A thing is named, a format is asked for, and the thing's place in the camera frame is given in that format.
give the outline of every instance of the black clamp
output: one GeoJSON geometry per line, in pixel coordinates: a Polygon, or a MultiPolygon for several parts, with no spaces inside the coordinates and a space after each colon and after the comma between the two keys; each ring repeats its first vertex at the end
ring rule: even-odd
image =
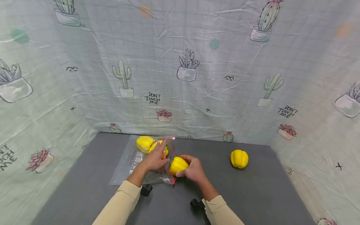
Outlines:
{"type": "Polygon", "coordinates": [[[191,205],[191,208],[196,212],[205,209],[205,205],[201,200],[197,201],[196,199],[193,199],[193,200],[191,200],[190,205],[191,205]]]}
{"type": "Polygon", "coordinates": [[[153,190],[153,186],[151,186],[150,184],[147,184],[141,188],[140,195],[148,197],[152,190],[153,190]]]}

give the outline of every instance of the clear plastic bag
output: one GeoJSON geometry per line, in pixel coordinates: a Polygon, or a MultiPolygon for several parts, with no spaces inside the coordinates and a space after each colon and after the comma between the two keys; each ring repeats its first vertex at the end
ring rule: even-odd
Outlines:
{"type": "MultiPolygon", "coordinates": [[[[114,174],[110,180],[109,185],[121,185],[121,183],[126,180],[130,174],[134,171],[135,167],[147,156],[144,152],[140,151],[136,140],[139,138],[139,135],[131,135],[129,141],[125,147],[124,153],[122,154],[119,164],[117,165],[114,174]]],[[[166,137],[152,137],[154,143],[157,141],[164,140],[166,137]]],[[[166,138],[166,145],[168,148],[168,155],[166,158],[172,159],[176,156],[175,151],[172,148],[171,141],[175,138],[166,138]]],[[[146,175],[143,184],[156,184],[160,182],[165,182],[168,184],[174,184],[175,178],[169,173],[170,163],[158,171],[150,171],[146,175]]]]}

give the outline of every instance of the gray mat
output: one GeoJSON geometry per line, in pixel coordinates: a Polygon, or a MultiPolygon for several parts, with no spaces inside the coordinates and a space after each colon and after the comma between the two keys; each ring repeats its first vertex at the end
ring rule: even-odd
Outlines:
{"type": "MultiPolygon", "coordinates": [[[[33,220],[34,225],[92,224],[115,193],[109,180],[130,135],[99,133],[33,220]]],[[[315,224],[269,146],[192,139],[175,139],[177,154],[198,157],[215,188],[246,225],[315,224]],[[249,155],[249,165],[235,169],[232,150],[249,155]]],[[[190,201],[200,199],[197,187],[186,179],[175,186],[155,184],[141,197],[128,225],[204,225],[204,213],[194,213],[190,201]]]]}

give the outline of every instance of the hand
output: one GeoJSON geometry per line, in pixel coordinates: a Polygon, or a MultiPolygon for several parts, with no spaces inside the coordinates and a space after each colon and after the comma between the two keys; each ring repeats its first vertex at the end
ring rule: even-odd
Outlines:
{"type": "Polygon", "coordinates": [[[184,159],[189,164],[189,167],[186,170],[178,172],[176,174],[177,177],[186,176],[188,179],[192,180],[196,184],[207,180],[201,162],[198,158],[188,155],[182,155],[180,156],[180,158],[184,159]]]}
{"type": "Polygon", "coordinates": [[[161,159],[163,152],[165,151],[166,141],[163,141],[160,145],[157,142],[154,150],[152,150],[144,160],[139,163],[139,166],[146,168],[148,171],[155,171],[170,162],[170,159],[161,159]]]}

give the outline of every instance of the fabric wall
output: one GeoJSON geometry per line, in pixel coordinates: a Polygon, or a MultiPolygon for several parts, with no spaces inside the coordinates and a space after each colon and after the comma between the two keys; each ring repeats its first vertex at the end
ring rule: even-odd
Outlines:
{"type": "Polygon", "coordinates": [[[360,221],[358,1],[0,6],[5,224],[29,224],[98,131],[270,145],[319,225],[360,221]]]}

